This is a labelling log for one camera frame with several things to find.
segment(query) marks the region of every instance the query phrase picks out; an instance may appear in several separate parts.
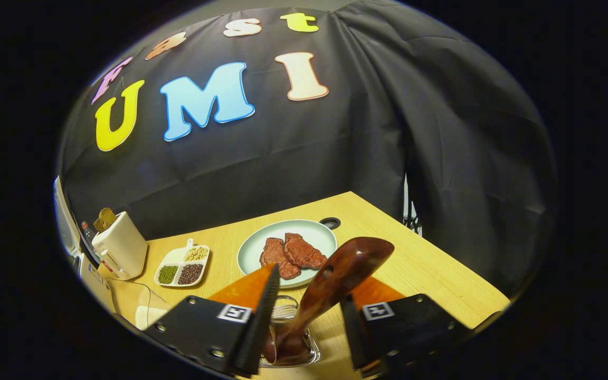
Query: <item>blue letter m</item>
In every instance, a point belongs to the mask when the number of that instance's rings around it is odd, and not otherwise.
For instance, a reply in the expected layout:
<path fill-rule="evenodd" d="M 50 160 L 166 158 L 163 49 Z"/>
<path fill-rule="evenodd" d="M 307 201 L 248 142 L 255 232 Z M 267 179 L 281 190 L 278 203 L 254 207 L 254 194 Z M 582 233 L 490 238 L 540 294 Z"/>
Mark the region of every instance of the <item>blue letter m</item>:
<path fill-rule="evenodd" d="M 246 118 L 255 113 L 255 107 L 245 100 L 241 73 L 246 68 L 243 62 L 222 65 L 210 75 L 205 89 L 188 77 L 171 80 L 161 87 L 166 96 L 168 130 L 164 133 L 166 141 L 184 137 L 191 132 L 191 125 L 184 121 L 183 111 L 204 128 L 210 119 L 210 111 L 217 99 L 216 122 L 230 122 Z"/>

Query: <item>wooden spatula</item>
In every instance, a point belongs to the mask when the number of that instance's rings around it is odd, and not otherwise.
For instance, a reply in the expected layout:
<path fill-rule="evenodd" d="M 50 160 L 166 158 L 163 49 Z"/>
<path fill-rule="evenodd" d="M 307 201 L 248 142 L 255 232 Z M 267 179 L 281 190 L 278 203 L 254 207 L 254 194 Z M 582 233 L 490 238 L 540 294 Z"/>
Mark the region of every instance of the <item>wooden spatula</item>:
<path fill-rule="evenodd" d="M 339 303 L 381 267 L 393 253 L 393 244 L 375 237 L 355 237 L 342 244 L 323 264 L 287 322 L 272 323 L 264 358 L 273 365 L 297 365 L 309 359 L 304 336 L 309 323 Z"/>

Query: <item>green beans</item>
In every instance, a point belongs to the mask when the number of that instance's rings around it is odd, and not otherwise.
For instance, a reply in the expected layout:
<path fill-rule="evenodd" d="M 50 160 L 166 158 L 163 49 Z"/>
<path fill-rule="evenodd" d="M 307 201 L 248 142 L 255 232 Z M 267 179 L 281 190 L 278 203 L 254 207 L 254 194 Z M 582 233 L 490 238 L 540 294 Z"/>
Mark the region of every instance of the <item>green beans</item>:
<path fill-rule="evenodd" d="M 173 282 L 175 272 L 177 272 L 177 265 L 168 265 L 167 267 L 162 267 L 159 271 L 159 283 L 170 284 Z"/>

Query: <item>white divided tray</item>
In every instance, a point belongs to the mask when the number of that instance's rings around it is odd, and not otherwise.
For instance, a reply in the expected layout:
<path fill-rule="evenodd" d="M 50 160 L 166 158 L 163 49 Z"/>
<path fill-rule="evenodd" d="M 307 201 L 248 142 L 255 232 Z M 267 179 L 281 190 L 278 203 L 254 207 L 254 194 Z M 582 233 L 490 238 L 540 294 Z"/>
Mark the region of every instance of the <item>white divided tray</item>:
<path fill-rule="evenodd" d="M 160 286 L 169 286 L 169 287 L 185 287 L 185 286 L 195 286 L 202 279 L 205 274 L 205 267 L 207 267 L 208 259 L 210 258 L 210 248 L 207 245 L 196 245 L 196 247 L 204 247 L 208 250 L 208 255 L 204 257 L 202 260 L 198 261 L 184 261 L 184 257 L 189 252 L 189 249 L 194 245 L 194 240 L 190 239 L 186 242 L 186 247 L 183 248 L 175 248 L 166 254 L 164 259 L 161 260 L 161 264 L 159 264 L 159 268 L 154 273 L 154 282 L 159 284 Z M 198 279 L 191 284 L 178 284 L 179 275 L 182 274 L 182 269 L 188 264 L 201 264 L 203 268 L 201 269 L 201 275 L 198 276 Z M 173 282 L 170 284 L 159 283 L 159 272 L 162 267 L 169 267 L 170 265 L 176 265 L 177 271 L 175 272 L 175 277 L 173 277 Z"/>

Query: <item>wooden table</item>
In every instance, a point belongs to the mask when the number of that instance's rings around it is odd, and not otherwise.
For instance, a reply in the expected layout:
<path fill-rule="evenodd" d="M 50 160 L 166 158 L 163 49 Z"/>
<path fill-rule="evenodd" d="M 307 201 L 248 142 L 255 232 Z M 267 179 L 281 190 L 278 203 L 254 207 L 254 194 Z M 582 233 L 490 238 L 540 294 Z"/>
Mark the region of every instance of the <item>wooden table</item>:
<path fill-rule="evenodd" d="M 321 221 L 331 216 L 341 221 L 341 226 L 333 230 L 339 245 L 356 236 L 382 238 L 395 245 L 393 255 L 374 273 L 376 279 L 406 296 L 428 295 L 466 327 L 478 326 L 492 313 L 509 305 L 508 298 L 482 277 L 352 192 L 246 221 L 148 241 L 145 269 L 130 281 L 145 284 L 172 306 L 190 295 L 208 298 L 243 276 L 236 254 L 252 233 L 279 221 Z M 189 238 L 211 249 L 204 279 L 193 287 L 155 284 L 154 273 L 163 257 L 170 250 L 186 246 Z M 100 273 L 111 277 L 104 269 Z M 282 289 L 279 294 L 299 300 L 305 290 L 306 286 Z M 321 350 L 320 361 L 299 368 L 261 368 L 260 374 L 253 378 L 361 378 L 352 369 L 338 306 L 319 317 L 310 328 Z"/>

